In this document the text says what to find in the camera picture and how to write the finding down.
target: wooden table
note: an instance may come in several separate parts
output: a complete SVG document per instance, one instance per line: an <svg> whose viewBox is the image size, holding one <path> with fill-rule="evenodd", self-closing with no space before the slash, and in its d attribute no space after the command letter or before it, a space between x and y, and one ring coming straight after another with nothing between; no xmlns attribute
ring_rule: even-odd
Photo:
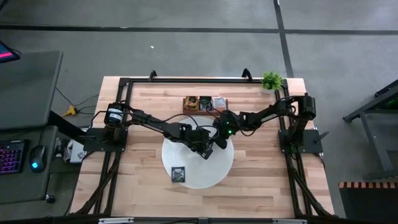
<svg viewBox="0 0 398 224"><path fill-rule="evenodd" d="M96 110L106 110L116 99L120 77L104 77ZM288 78L290 95L303 95L304 80ZM229 109L257 112L275 103L274 94L261 93L260 85L232 83L136 83L131 106L159 119L181 113L187 95L223 96ZM171 120L180 121L184 116ZM102 127L104 114L94 127ZM163 135L141 126L131 126L126 151L119 167L112 216L134 217L294 217L284 155L280 152L278 119L264 123L251 137L232 136L233 166L219 184L208 189L188 189L171 183L162 163ZM71 212L77 211L98 186L103 152L83 161ZM326 210L333 213L325 171L320 159L303 154L307 184ZM104 193L103 206L108 196ZM303 212L302 193L298 190Z"/></svg>

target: green plant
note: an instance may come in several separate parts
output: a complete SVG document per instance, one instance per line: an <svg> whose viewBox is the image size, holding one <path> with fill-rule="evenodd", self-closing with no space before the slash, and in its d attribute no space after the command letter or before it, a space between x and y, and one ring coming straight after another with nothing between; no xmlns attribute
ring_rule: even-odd
<svg viewBox="0 0 398 224"><path fill-rule="evenodd" d="M264 78L261 79L262 88L267 90L278 90L282 84L282 77L279 72L264 72Z"/></svg>

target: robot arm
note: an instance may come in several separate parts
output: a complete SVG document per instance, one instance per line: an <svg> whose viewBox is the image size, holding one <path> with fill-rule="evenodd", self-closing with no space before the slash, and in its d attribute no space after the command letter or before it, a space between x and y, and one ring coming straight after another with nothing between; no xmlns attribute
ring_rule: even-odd
<svg viewBox="0 0 398 224"><path fill-rule="evenodd" d="M298 108L292 105L294 102L298 103ZM213 126L220 132L215 142L219 147L225 148L225 139L232 134L236 134L238 131L255 131L263 123L278 116L288 116L294 119L295 123L289 127L289 141L291 144L300 144L307 122L316 117L315 99L307 94L305 96L288 96L258 113L240 112L239 115L236 115L229 110L223 111L220 118L213 122Z"/></svg>
<svg viewBox="0 0 398 224"><path fill-rule="evenodd" d="M132 119L126 122L122 121L123 111L127 109ZM208 159L213 150L209 137L209 131L204 128L192 129L190 124L183 123L167 123L150 114L145 114L142 110L131 108L124 103L111 103L105 115L104 123L108 131L108 139L115 140L118 129L127 129L131 125L141 125L152 129L172 141L179 142L188 146L191 151L201 155L204 159Z"/></svg>

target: computer monitor screen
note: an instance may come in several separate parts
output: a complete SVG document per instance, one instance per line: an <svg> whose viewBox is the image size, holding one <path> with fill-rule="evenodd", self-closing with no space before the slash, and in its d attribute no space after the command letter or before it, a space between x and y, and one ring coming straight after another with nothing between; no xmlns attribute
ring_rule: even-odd
<svg viewBox="0 0 398 224"><path fill-rule="evenodd" d="M20 59L19 55L0 41L0 63Z"/></svg>

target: rgb keyboard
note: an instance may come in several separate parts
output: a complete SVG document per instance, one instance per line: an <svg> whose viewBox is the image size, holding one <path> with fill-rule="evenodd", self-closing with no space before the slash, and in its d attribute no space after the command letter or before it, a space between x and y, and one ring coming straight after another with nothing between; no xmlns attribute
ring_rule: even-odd
<svg viewBox="0 0 398 224"><path fill-rule="evenodd" d="M22 171L26 140L0 142L0 175Z"/></svg>

